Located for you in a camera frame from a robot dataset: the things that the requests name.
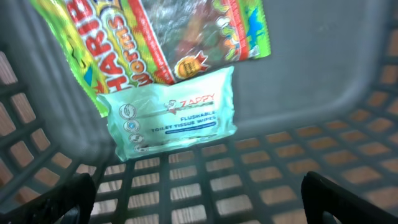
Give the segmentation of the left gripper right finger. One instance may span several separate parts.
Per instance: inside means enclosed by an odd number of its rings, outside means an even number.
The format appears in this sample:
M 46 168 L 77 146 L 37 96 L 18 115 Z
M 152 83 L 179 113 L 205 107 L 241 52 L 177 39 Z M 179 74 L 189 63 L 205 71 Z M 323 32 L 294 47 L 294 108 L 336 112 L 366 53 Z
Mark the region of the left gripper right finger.
M 308 224 L 397 223 L 397 217 L 363 200 L 324 176 L 310 171 L 301 183 L 303 207 Z

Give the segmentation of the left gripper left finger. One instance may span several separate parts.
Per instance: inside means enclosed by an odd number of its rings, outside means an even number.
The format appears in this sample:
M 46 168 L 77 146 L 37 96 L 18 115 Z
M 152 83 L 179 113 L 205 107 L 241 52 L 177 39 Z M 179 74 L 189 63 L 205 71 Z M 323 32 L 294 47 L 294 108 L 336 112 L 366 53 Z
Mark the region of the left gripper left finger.
M 36 199 L 1 215 L 1 223 L 88 223 L 96 197 L 88 173 L 79 174 Z

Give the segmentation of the mint wet wipes pack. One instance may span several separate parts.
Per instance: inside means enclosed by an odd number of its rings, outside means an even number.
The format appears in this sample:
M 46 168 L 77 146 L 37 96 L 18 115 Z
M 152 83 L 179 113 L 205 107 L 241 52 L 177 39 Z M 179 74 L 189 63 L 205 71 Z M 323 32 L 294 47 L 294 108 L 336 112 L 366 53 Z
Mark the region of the mint wet wipes pack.
M 233 135 L 234 67 L 174 85 L 150 84 L 98 95 L 121 161 Z

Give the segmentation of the green Haribo worms bag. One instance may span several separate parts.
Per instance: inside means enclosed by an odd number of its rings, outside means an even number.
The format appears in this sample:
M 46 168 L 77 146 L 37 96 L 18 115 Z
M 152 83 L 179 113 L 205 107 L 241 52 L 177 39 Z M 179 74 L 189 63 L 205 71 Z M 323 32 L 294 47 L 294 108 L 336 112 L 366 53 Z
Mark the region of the green Haribo worms bag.
M 260 0 L 32 0 L 86 94 L 173 85 L 271 54 Z

